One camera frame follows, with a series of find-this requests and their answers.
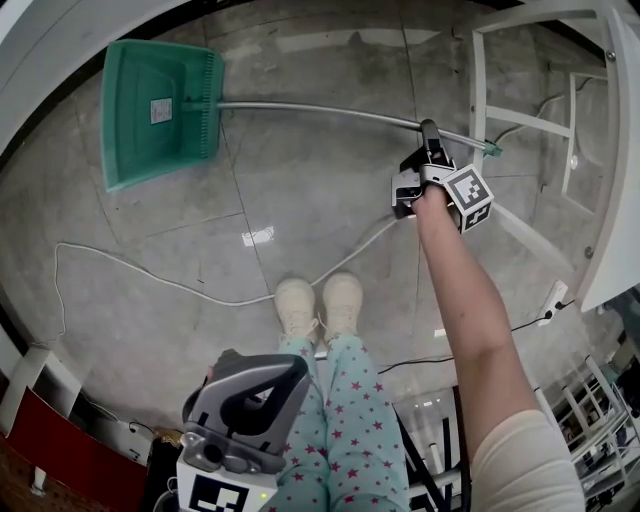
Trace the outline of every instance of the white sneaker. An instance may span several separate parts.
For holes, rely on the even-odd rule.
[[[324,339],[355,335],[362,308],[362,285],[358,278],[348,272],[332,275],[324,285],[322,298],[327,309]]]
[[[274,302],[287,338],[308,338],[315,343],[318,320],[314,316],[316,296],[303,279],[285,279],[276,289]]]

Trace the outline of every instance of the white cable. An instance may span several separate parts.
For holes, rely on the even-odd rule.
[[[111,421],[115,421],[117,423],[124,423],[124,421],[122,421],[120,418],[118,418],[118,416],[111,412],[109,409],[106,409],[104,407],[102,407],[101,405],[95,403],[93,400],[91,400],[84,392],[82,392],[82,396],[84,397],[84,399],[89,402],[93,407],[95,407],[96,409],[98,409],[98,411],[100,411],[102,414],[104,414],[105,416],[107,416],[109,419],[111,419]]]
[[[171,482],[175,481],[176,482],[176,488],[172,489],[171,488]],[[171,493],[171,494],[175,494],[176,492],[178,492],[178,477],[177,476],[170,476],[169,479],[167,480],[167,490]]]
[[[311,286],[316,286],[318,283],[322,282],[327,276],[332,274],[338,268],[342,267],[343,265],[346,265],[353,258],[358,256],[358,254],[360,254],[367,247],[369,247],[384,232],[389,230],[391,227],[395,226],[395,224],[397,222],[398,222],[398,219],[393,219],[391,222],[389,222],[388,224],[384,225],[380,230],[378,230],[371,238],[369,238],[369,240],[367,240],[364,244],[362,244],[358,249],[353,251],[349,256],[347,256],[346,258],[341,260],[339,263],[337,263],[336,265],[331,267],[329,270],[327,270],[324,274],[322,274],[318,279],[313,281],[311,283]],[[34,342],[34,343],[31,344],[32,346],[49,347],[51,343],[55,343],[56,341],[58,341],[62,336],[64,336],[67,333],[67,321],[66,321],[64,300],[62,299],[62,295],[60,293],[60,289],[58,288],[58,250],[60,249],[60,247],[68,247],[70,249],[80,249],[80,250],[83,250],[83,251],[87,251],[87,252],[92,252],[94,254],[98,254],[100,256],[104,256],[105,258],[107,258],[107,259],[109,259],[111,261],[115,261],[116,263],[120,263],[120,264],[124,265],[125,267],[130,268],[131,270],[135,270],[136,272],[139,272],[139,273],[141,273],[141,274],[143,274],[143,275],[145,275],[147,277],[150,277],[154,281],[157,281],[159,283],[166,284],[166,285],[169,285],[169,286],[173,286],[174,288],[178,288],[179,290],[183,290],[185,292],[191,293],[191,294],[195,295],[196,297],[200,297],[201,299],[204,299],[204,300],[209,301],[209,302],[213,302],[215,304],[219,304],[221,306],[228,306],[228,307],[234,307],[234,308],[235,307],[241,307],[241,306],[249,306],[250,304],[257,304],[258,302],[264,302],[266,300],[271,300],[274,297],[274,295],[271,294],[271,295],[265,295],[264,297],[257,297],[255,299],[245,300],[245,301],[241,301],[241,302],[227,302],[227,301],[224,301],[224,300],[216,299],[214,297],[210,297],[209,295],[206,295],[205,293],[199,292],[198,290],[194,290],[193,288],[190,288],[189,286],[185,286],[183,284],[176,283],[175,281],[170,281],[169,279],[164,279],[162,277],[159,277],[159,276],[157,276],[155,274],[152,274],[148,270],[142,268],[141,266],[139,266],[139,265],[137,265],[135,263],[130,263],[130,262],[124,260],[123,258],[120,258],[118,256],[114,256],[113,254],[110,254],[107,251],[103,251],[102,249],[96,249],[95,247],[91,247],[89,245],[75,244],[75,243],[71,243],[71,242],[58,242],[56,244],[56,247],[55,247],[55,250],[54,250],[55,270],[54,270],[54,274],[53,274],[53,284],[55,286],[56,294],[58,295],[58,300],[60,301],[60,309],[62,311],[62,331],[60,331],[58,333],[58,335],[56,336],[56,338],[54,340],[52,340],[50,342],[47,342],[47,343]]]

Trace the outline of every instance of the pants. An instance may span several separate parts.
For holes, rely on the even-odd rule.
[[[331,342],[324,404],[312,343],[290,339],[280,352],[302,356],[313,384],[289,434],[278,492],[262,510],[409,510],[400,429],[362,341]]]

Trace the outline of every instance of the wrist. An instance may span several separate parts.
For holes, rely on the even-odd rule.
[[[418,216],[432,217],[434,215],[448,215],[447,193],[437,185],[428,186],[420,199],[414,201],[413,212]]]

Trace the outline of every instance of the sleeve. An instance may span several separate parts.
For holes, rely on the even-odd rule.
[[[564,440],[540,411],[507,418],[471,464],[473,512],[584,511],[584,494]]]

